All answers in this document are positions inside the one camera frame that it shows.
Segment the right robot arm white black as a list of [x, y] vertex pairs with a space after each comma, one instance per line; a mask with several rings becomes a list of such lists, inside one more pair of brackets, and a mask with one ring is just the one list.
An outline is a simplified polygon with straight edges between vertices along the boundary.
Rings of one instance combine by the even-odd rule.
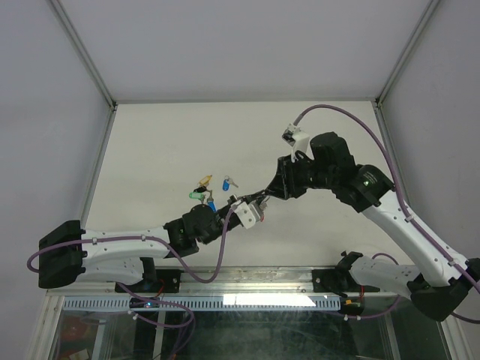
[[330, 289], [341, 295], [358, 285], [409, 299], [426, 317], [442, 322], [479, 282], [479, 259], [468, 259], [446, 244], [402, 201], [394, 183], [377, 167], [358, 165], [346, 141], [334, 132], [309, 137], [299, 129], [282, 136], [292, 148], [277, 161], [266, 194], [281, 200], [309, 189], [335, 197], [376, 224], [412, 260], [412, 265], [343, 253]]

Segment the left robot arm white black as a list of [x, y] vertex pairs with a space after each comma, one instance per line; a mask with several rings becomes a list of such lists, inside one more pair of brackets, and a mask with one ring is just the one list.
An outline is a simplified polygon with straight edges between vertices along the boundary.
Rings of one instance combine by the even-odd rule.
[[67, 220], [39, 241], [27, 267], [45, 290], [76, 282], [116, 282], [149, 291], [157, 283], [155, 260], [182, 262], [201, 245], [216, 240], [224, 245], [230, 230], [250, 229], [263, 220], [267, 200], [262, 191], [231, 196], [218, 210], [196, 205], [163, 226], [137, 231], [95, 231]]

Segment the large silver keyring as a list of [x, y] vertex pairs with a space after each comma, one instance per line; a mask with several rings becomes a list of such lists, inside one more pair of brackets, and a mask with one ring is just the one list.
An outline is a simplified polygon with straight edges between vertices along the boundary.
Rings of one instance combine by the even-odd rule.
[[261, 212], [264, 212], [267, 209], [269, 199], [270, 196], [265, 191], [261, 192], [256, 198], [256, 204]]

